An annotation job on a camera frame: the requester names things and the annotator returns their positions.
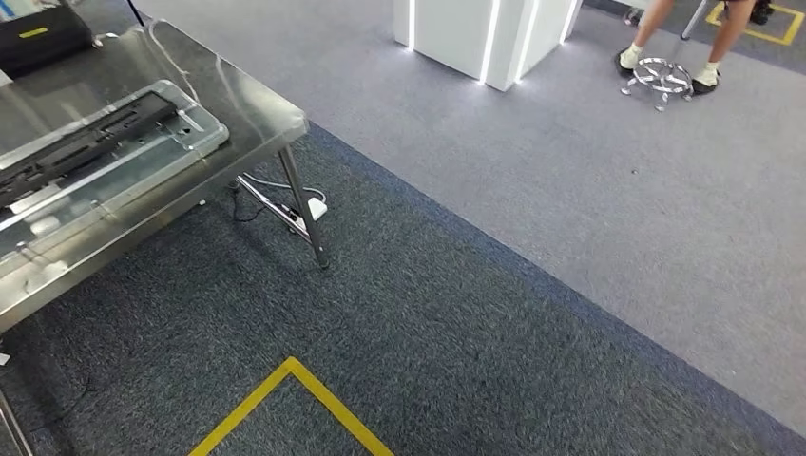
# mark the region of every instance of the yellow label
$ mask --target yellow label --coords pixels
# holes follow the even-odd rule
[[[46,31],[48,31],[48,29],[44,27],[35,28],[33,30],[26,31],[25,33],[20,33],[20,38],[30,38],[31,36],[41,35]]]

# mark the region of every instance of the black shoe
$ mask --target black shoe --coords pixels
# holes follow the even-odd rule
[[[698,81],[696,79],[691,81],[691,86],[692,86],[692,88],[694,88],[694,96],[707,95],[707,94],[713,92],[714,90],[716,90],[717,87],[720,86],[719,77],[721,77],[721,76],[722,76],[722,73],[717,71],[717,78],[718,79],[717,79],[717,83],[714,84],[714,85],[705,85],[705,84],[701,83],[700,81]]]
[[[633,75],[635,74],[632,68],[626,68],[622,66],[622,54],[624,54],[624,52],[628,49],[629,47],[625,47],[624,49],[622,49],[621,52],[616,54],[616,58],[613,59],[613,62],[616,64],[616,70],[619,72],[619,76],[625,79],[629,79],[633,77]]]

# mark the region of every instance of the white sock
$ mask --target white sock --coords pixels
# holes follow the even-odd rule
[[[633,69],[638,66],[638,61],[641,60],[641,52],[643,51],[643,47],[635,46],[635,43],[631,44],[624,52],[622,52],[622,57],[620,58],[620,64],[622,67]]]
[[[705,86],[715,86],[720,81],[719,71],[719,62],[708,62],[694,79]]]

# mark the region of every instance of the table leg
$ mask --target table leg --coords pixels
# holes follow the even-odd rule
[[[17,451],[19,451],[19,454],[21,456],[33,456],[33,451],[28,445],[25,434],[20,428],[20,425],[17,423],[16,418],[14,418],[14,412],[11,411],[11,405],[9,404],[9,401],[6,400],[6,395],[3,394],[3,391],[1,390],[0,418],[3,420],[3,424],[6,426],[6,431],[9,433],[9,437],[14,441],[14,446],[17,448]]]
[[[297,209],[299,213],[302,214],[302,219],[305,221],[305,229],[308,232],[311,246],[314,248],[314,254],[317,256],[319,267],[325,269],[329,266],[328,258],[322,247],[319,227],[314,221],[314,216],[311,214],[311,206],[308,205],[308,200],[302,193],[302,184],[300,183],[299,172],[297,171],[297,164],[294,162],[291,147],[286,146],[280,149],[279,160],[282,163],[283,170],[285,170],[285,176],[288,179],[288,184],[291,186],[291,192],[294,193]]]

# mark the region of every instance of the white plug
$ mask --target white plug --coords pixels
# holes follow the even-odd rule
[[[322,202],[321,199],[308,199],[308,207],[311,208],[311,215],[314,216],[314,221],[319,220],[327,212],[327,205]]]
[[[322,202],[321,199],[308,199],[308,207],[311,208],[311,215],[314,217],[314,221],[321,219],[327,212],[327,205]],[[305,220],[303,220],[302,217],[298,217],[294,223],[296,223],[302,231],[307,231],[305,228]]]

